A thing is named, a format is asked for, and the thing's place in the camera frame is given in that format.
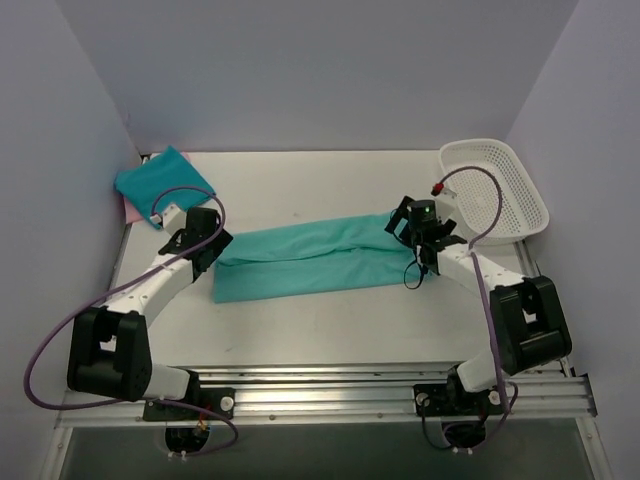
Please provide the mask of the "light green t shirt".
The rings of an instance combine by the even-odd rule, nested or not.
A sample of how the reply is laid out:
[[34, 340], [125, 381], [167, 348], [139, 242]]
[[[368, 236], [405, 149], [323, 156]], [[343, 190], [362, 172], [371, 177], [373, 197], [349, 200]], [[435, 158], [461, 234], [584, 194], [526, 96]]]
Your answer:
[[412, 251], [384, 231], [387, 213], [236, 235], [218, 258], [217, 304], [415, 284]]

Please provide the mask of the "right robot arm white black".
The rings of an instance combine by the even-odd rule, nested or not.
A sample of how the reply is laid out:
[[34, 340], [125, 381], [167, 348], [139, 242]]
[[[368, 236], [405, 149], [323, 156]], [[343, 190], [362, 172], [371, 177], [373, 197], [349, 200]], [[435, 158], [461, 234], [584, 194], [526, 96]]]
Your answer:
[[480, 392], [504, 379], [559, 360], [573, 342], [554, 282], [527, 277], [479, 255], [443, 221], [434, 200], [404, 197], [385, 231], [414, 254], [420, 274], [446, 277], [479, 296], [488, 315], [489, 346], [448, 374], [444, 400], [455, 412], [469, 411]]

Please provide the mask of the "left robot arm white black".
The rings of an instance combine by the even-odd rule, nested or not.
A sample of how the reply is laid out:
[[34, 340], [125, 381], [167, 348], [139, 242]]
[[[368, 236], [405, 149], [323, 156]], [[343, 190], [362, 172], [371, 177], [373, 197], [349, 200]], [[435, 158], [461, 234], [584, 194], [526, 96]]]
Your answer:
[[195, 283], [233, 236], [214, 209], [172, 207], [162, 214], [170, 233], [141, 279], [73, 320], [67, 384], [70, 390], [121, 401], [166, 400], [179, 419], [202, 405], [196, 374], [152, 360], [148, 330], [182, 290]]

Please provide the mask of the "folded teal t shirt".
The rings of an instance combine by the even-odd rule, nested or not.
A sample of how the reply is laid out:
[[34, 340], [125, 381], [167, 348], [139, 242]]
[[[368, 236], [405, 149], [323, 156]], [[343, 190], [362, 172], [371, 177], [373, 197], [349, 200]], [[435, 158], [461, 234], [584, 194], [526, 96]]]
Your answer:
[[118, 173], [114, 187], [155, 229], [160, 226], [152, 221], [153, 215], [160, 215], [171, 203], [186, 211], [215, 194], [191, 162], [172, 146], [144, 164]]

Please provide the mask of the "folded pink t shirt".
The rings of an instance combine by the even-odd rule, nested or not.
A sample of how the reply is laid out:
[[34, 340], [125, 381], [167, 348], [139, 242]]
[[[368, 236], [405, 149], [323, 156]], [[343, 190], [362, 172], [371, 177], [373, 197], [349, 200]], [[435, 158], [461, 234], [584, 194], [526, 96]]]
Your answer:
[[199, 185], [200, 176], [190, 164], [186, 152], [168, 147], [139, 166], [119, 172], [114, 187], [123, 198], [126, 222], [149, 221], [153, 202], [167, 189]]

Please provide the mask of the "white perforated plastic basket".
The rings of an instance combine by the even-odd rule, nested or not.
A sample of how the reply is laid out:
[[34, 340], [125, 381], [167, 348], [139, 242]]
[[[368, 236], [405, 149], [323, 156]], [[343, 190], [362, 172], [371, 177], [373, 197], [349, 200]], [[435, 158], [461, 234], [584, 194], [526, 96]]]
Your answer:
[[454, 219], [462, 237], [472, 240], [495, 222], [477, 243], [496, 246], [519, 242], [549, 225], [537, 188], [506, 143], [488, 138], [450, 142], [441, 147], [439, 163], [445, 174], [465, 169], [445, 181], [456, 194]]

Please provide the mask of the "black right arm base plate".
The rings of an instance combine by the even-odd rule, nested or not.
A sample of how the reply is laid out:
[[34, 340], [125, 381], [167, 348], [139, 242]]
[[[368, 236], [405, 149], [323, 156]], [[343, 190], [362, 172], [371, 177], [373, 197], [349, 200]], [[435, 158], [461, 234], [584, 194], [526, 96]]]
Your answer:
[[500, 400], [491, 402], [489, 390], [469, 393], [445, 383], [414, 384], [412, 389], [418, 416], [480, 418], [503, 413]]

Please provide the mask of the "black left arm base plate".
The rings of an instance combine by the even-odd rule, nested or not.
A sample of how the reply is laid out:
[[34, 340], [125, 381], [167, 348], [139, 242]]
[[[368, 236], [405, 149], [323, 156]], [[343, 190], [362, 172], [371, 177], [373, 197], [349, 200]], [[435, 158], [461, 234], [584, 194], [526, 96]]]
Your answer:
[[[179, 400], [179, 403], [207, 409], [226, 419], [232, 419], [235, 406], [235, 390], [226, 387], [198, 388], [188, 393], [184, 399]], [[201, 420], [205, 419], [206, 416], [199, 411], [175, 405], [164, 405], [158, 400], [153, 400], [145, 404], [142, 418], [147, 422], [177, 422]]]

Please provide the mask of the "aluminium rail frame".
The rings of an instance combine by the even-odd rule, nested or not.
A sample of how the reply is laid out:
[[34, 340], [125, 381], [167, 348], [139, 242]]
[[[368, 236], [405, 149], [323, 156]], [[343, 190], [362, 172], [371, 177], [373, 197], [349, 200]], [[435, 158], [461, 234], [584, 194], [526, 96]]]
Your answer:
[[[452, 365], [489, 346], [475, 280], [216, 304], [213, 275], [152, 321], [151, 355], [198, 372], [204, 387], [235, 388], [239, 426], [417, 420], [412, 386], [444, 382]], [[575, 419], [593, 478], [613, 479], [589, 379], [571, 368], [564, 358], [515, 376], [519, 397], [501, 432], [516, 421]], [[58, 414], [40, 479], [62, 478], [74, 428], [142, 428], [142, 411], [138, 402]]]

